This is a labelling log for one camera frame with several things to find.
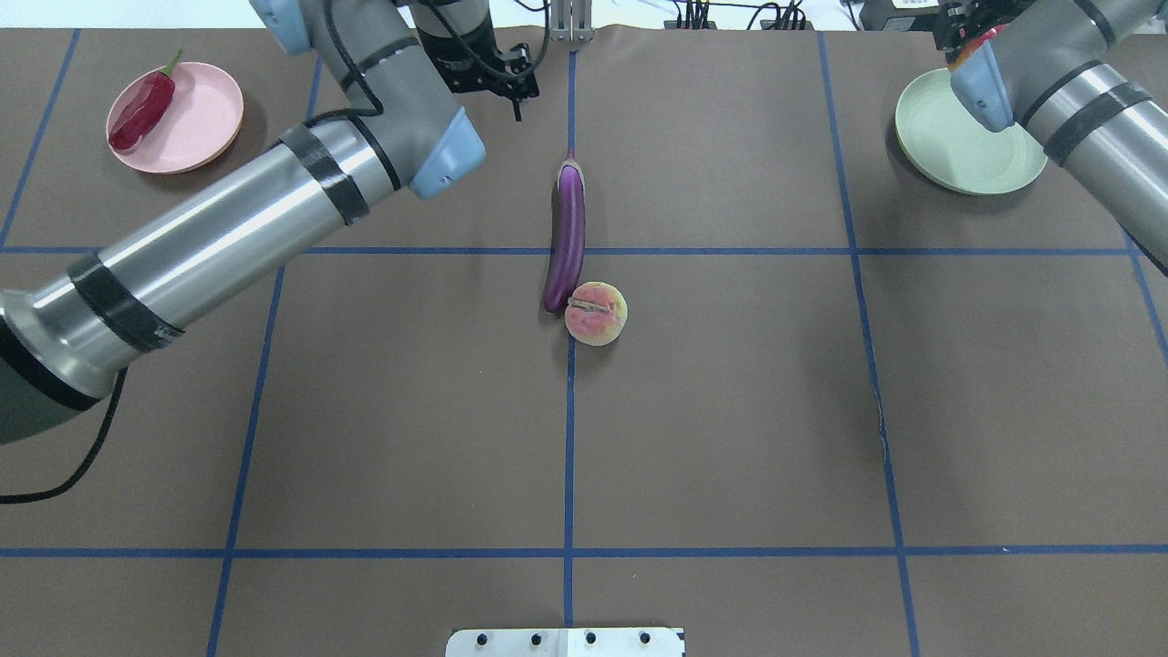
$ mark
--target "green pepper stem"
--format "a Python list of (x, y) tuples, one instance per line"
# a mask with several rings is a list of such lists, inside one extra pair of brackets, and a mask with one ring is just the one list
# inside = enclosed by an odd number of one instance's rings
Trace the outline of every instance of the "green pepper stem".
[(174, 58), (171, 60), (171, 63), (166, 64), (166, 67), (164, 67), (159, 72), (161, 72), (166, 77), (171, 77), (171, 71), (174, 70), (174, 65), (179, 63), (179, 57), (181, 56), (182, 56), (182, 48), (179, 48), (179, 51), (174, 54)]

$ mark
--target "black band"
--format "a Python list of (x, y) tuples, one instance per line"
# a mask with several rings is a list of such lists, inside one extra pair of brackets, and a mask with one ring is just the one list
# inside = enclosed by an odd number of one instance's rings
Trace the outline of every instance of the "black band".
[(1047, 157), (1058, 166), (1063, 166), (1071, 151), (1086, 139), (1089, 134), (1103, 124), (1114, 118), (1127, 108), (1150, 101), (1152, 96), (1134, 83), (1125, 82), (1110, 91), (1105, 91), (1075, 112), (1071, 118), (1055, 131), (1047, 143)]
[(397, 177), (397, 170), (394, 168), (394, 162), (389, 161), (389, 155), (385, 154), (385, 150), (381, 147), (381, 141), (378, 141), (377, 138), (374, 137), (373, 131), (369, 130), (369, 126), (366, 125), (360, 117), (352, 117), (349, 120), (353, 122), (353, 127), (357, 129), (357, 132), (361, 133), (361, 137), (364, 137), (366, 141), (369, 143), (369, 146), (373, 148), (373, 152), (376, 153), (377, 160), (381, 162), (381, 166), (385, 167), (385, 175), (388, 175), (389, 181), (394, 184), (394, 191), (397, 192), (398, 189), (401, 189), (402, 179)]
[(33, 355), (20, 338), (12, 332), (8, 323), (0, 318), (0, 358), (12, 367), (16, 374), (25, 378), (34, 388), (50, 400), (77, 412), (89, 410), (98, 402), (86, 394), (79, 393), (72, 386), (65, 383), (56, 374), (44, 367), (36, 357)]
[(110, 331), (140, 352), (160, 350), (182, 336), (181, 328), (171, 326), (131, 295), (97, 254), (70, 267), (69, 279), (85, 305)]
[(1030, 123), (1030, 119), (1034, 118), (1035, 112), (1038, 111), (1038, 108), (1041, 108), (1043, 104), (1045, 104), (1047, 101), (1049, 101), (1051, 96), (1054, 96), (1055, 94), (1058, 94), (1059, 89), (1062, 89), (1063, 87), (1066, 87), (1068, 82), (1070, 82), (1070, 81), (1075, 79), (1076, 77), (1078, 77), (1083, 71), (1091, 70), (1091, 69), (1093, 69), (1096, 67), (1101, 67), (1101, 65), (1103, 65), (1103, 62), (1100, 62), (1099, 60), (1091, 60), (1090, 62), (1086, 62), (1086, 63), (1083, 63), (1083, 64), (1079, 64), (1079, 65), (1075, 67), (1075, 69), (1071, 72), (1064, 75), (1061, 78), (1058, 78), (1058, 82), (1056, 82), (1055, 84), (1051, 84), (1050, 87), (1048, 87), (1047, 90), (1042, 92), (1042, 96), (1038, 96), (1038, 99), (1036, 99), (1034, 102), (1034, 104), (1030, 105), (1030, 109), (1027, 110), (1024, 115), (1022, 115), (1022, 118), (1018, 119), (1018, 125), (1021, 125), (1022, 127), (1026, 127), (1027, 124)]
[(412, 36), (405, 36), (376, 50), (373, 55), (369, 55), (368, 57), (357, 62), (357, 70), (355, 72), (349, 71), (345, 77), (341, 78), (341, 89), (348, 91), (349, 87), (353, 87), (353, 83), (357, 81), (359, 76), (363, 76), (366, 71), (368, 71), (373, 67), (384, 62), (385, 60), (392, 57), (394, 55), (401, 53), (402, 50), (405, 50), (406, 48), (413, 46), (420, 46), (420, 43), (418, 43), (418, 40)]
[(1103, 40), (1107, 42), (1107, 48), (1115, 47), (1115, 30), (1111, 28), (1111, 23), (1107, 22), (1107, 16), (1103, 15), (1099, 7), (1091, 0), (1075, 0), (1075, 4), (1083, 9), (1083, 13), (1091, 19), (1096, 28), (1099, 29), (1099, 34), (1103, 35)]
[(336, 212), (341, 213), (346, 226), (352, 226), (369, 214), (369, 205), (366, 203), (353, 177), (341, 171), (328, 148), (317, 139), (315, 134), (308, 132), (307, 127), (297, 125), (290, 129), (280, 137), (280, 143), (287, 146), (300, 160), (300, 165), (317, 179), (317, 182), (320, 182), (328, 200), (333, 201)]

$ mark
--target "green plate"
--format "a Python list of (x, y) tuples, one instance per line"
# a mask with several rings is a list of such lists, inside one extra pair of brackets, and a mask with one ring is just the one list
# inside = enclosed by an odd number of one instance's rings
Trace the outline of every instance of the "green plate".
[(1002, 132), (981, 126), (950, 89), (948, 69), (929, 71), (896, 103), (896, 137), (930, 180), (964, 194), (1021, 189), (1042, 173), (1042, 146), (1015, 124)]

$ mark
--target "peach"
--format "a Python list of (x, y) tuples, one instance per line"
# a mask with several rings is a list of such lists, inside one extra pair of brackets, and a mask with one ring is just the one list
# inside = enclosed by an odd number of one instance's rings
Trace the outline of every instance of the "peach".
[(568, 332), (593, 347), (616, 340), (627, 318), (625, 297), (607, 283), (589, 282), (576, 288), (564, 311)]

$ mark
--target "red pepper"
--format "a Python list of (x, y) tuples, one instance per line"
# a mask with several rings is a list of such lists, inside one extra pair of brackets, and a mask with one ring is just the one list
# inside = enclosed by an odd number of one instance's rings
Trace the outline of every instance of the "red pepper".
[(151, 71), (142, 78), (134, 99), (121, 110), (118, 120), (113, 122), (110, 146), (113, 146), (114, 151), (133, 148), (162, 119), (162, 115), (174, 99), (174, 79), (171, 78), (171, 72), (181, 56), (182, 49), (179, 49), (166, 68)]

